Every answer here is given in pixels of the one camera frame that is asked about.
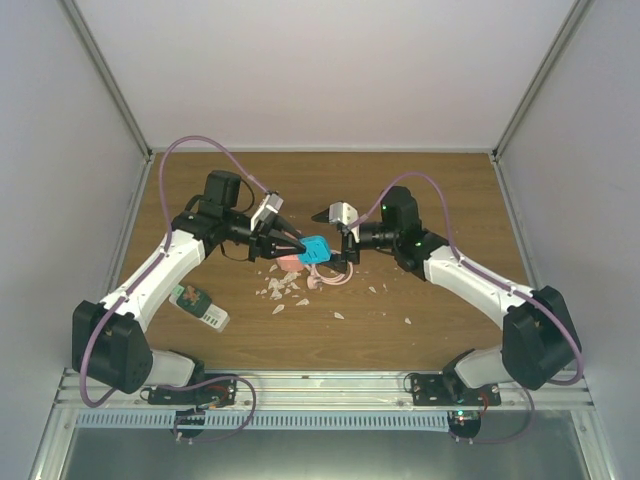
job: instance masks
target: blue object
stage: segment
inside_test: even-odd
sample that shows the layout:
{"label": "blue object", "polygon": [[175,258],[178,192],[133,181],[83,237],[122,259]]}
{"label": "blue object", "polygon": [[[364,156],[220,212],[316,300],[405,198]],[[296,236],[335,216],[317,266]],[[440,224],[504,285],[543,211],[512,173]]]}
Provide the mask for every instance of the blue object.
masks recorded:
{"label": "blue object", "polygon": [[301,238],[300,243],[307,247],[306,253],[298,255],[298,260],[304,265],[326,262],[331,258],[329,242],[320,235]]}

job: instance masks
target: pink object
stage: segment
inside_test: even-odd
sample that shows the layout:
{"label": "pink object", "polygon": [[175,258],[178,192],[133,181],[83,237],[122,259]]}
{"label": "pink object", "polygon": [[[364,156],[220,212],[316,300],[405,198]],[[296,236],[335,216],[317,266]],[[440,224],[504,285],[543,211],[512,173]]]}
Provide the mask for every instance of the pink object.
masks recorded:
{"label": "pink object", "polygon": [[338,273],[335,277],[325,277],[320,272],[318,272],[318,267],[316,265],[305,265],[307,270],[309,270],[309,276],[307,277],[307,286],[315,290],[319,288],[323,283],[326,285],[344,285],[351,277],[353,277],[353,263],[349,262],[349,271],[345,273]]}
{"label": "pink object", "polygon": [[281,270],[285,272],[301,272],[304,265],[298,260],[297,255],[287,255],[286,257],[276,258],[276,263]]}

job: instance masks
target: metal base plate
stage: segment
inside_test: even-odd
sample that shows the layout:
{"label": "metal base plate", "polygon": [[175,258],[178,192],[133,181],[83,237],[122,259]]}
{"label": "metal base plate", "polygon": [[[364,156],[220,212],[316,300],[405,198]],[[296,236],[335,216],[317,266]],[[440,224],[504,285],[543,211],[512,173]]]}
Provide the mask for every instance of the metal base plate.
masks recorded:
{"label": "metal base plate", "polygon": [[482,407],[486,396],[488,406],[495,407],[502,404],[498,385],[485,385],[475,390],[469,390],[461,403],[455,403],[444,386],[442,374],[412,373],[407,376],[407,386],[410,384],[413,404],[420,407]]}
{"label": "metal base plate", "polygon": [[[231,374],[206,374],[205,379],[213,379]],[[235,380],[222,380],[206,387],[186,392],[166,390],[161,387],[145,388],[149,405],[206,405],[215,404],[217,408],[235,404],[236,385]]]}

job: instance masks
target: metal frame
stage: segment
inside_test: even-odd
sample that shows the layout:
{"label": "metal frame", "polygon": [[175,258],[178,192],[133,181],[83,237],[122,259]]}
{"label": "metal frame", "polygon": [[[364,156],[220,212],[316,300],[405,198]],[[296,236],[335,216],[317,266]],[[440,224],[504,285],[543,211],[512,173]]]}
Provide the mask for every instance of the metal frame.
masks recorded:
{"label": "metal frame", "polygon": [[142,198],[144,197],[147,180],[149,179],[149,174],[151,173],[151,167],[154,160],[155,154],[152,154],[148,158],[148,160],[143,162],[140,166],[140,170],[138,172],[138,181],[136,182],[135,190],[133,191],[129,206],[127,208],[127,213],[125,214],[124,225],[120,231],[120,236],[118,238],[116,250],[113,255],[113,260],[111,262],[111,265],[109,266],[109,273],[104,288],[105,295],[114,290],[118,285],[120,285],[120,273],[122,272],[122,266],[124,265],[124,260],[127,256],[127,249],[129,248],[131,236],[133,235],[133,227],[136,223],[136,218],[138,218],[140,204],[142,202]]}
{"label": "metal frame", "polygon": [[611,451],[596,411],[573,411],[571,417],[591,479],[620,478],[613,465]]}
{"label": "metal frame", "polygon": [[525,273],[527,274],[527,280],[529,285],[533,288],[540,288],[543,286],[540,280],[540,274],[536,268],[536,264],[533,260],[533,250],[525,234],[524,225],[520,220],[521,216],[513,195],[511,194],[511,187],[507,175],[502,169],[502,165],[496,159],[494,154],[489,155],[489,160],[493,166],[493,170],[500,186],[500,192],[504,199],[504,205],[507,208],[507,215],[509,216],[509,222],[511,223],[511,229],[518,245],[518,251],[520,252],[520,258],[524,266]]}
{"label": "metal frame", "polygon": [[538,92],[549,76],[549,73],[551,73],[553,66],[556,64],[556,62],[562,55],[562,52],[564,52],[564,49],[569,44],[571,37],[573,37],[573,34],[582,23],[582,19],[584,18],[591,3],[592,0],[575,0],[573,2],[569,13],[565,17],[564,22],[562,22],[558,33],[553,39],[549,50],[547,50],[547,53],[542,59],[542,63],[540,63],[540,66],[533,76],[533,79],[531,79],[531,82],[529,83],[529,86],[527,87],[522,100],[520,100],[516,111],[513,113],[511,119],[509,120],[507,128],[500,136],[500,139],[498,140],[498,143],[493,150],[493,154],[498,160],[500,160],[500,157],[502,157],[502,154],[511,141],[513,134],[516,132],[518,125],[520,125],[520,122],[529,111],[529,107],[538,95]]}
{"label": "metal frame", "polygon": [[[258,420],[254,429],[287,430],[429,430],[446,432],[451,407],[414,407],[405,391],[405,373],[396,371],[236,371],[257,391]],[[570,373],[559,378],[569,378]],[[162,428],[173,424],[175,410],[151,406],[139,395],[116,392],[99,410],[86,408],[78,390],[79,376],[65,370],[51,417],[34,464],[31,479],[57,480],[64,472],[68,453],[79,428]],[[91,396],[107,387],[89,380]],[[499,385],[502,405],[495,411],[524,411],[528,401],[514,383]],[[595,416],[587,385],[546,385],[532,392],[537,410],[570,411],[592,479],[615,479],[606,444]],[[236,403],[208,413],[204,426],[229,429],[246,418],[251,395],[244,385]]]}
{"label": "metal frame", "polygon": [[76,4],[75,0],[58,0],[58,2],[62,6],[62,10],[64,11],[64,13],[67,15],[67,18],[69,19],[69,22],[71,23],[74,31],[78,35],[80,43],[87,51],[87,54],[89,55],[91,62],[95,66],[96,71],[98,72],[98,75],[102,80],[102,83],[109,92],[109,95],[111,95],[113,103],[120,112],[120,115],[122,116],[122,119],[126,123],[129,132],[138,145],[140,152],[142,152],[142,155],[146,159],[149,159],[149,157],[151,156],[151,148],[149,148],[149,145],[144,138],[144,134],[142,133],[138,122],[133,116],[133,113],[131,112],[127,101],[122,95],[120,87],[118,86],[118,82],[116,82],[113,73],[111,73],[111,69],[109,68],[109,65],[107,64],[104,56],[102,55],[102,52],[100,51],[95,38],[93,38],[93,34],[91,33],[91,30],[89,29],[87,22],[82,15],[82,12],[78,8],[78,5]]}

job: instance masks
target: gray wall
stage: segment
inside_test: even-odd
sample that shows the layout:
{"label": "gray wall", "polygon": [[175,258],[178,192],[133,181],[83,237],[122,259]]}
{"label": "gray wall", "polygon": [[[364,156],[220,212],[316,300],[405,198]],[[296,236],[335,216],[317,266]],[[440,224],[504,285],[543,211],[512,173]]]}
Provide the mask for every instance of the gray wall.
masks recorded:
{"label": "gray wall", "polygon": [[102,293],[141,156],[57,2],[0,5],[1,477],[26,478],[71,313]]}
{"label": "gray wall", "polygon": [[77,3],[153,147],[488,151],[573,0]]}
{"label": "gray wall", "polygon": [[623,478],[638,478],[640,2],[596,0],[503,158],[542,280],[566,296]]}

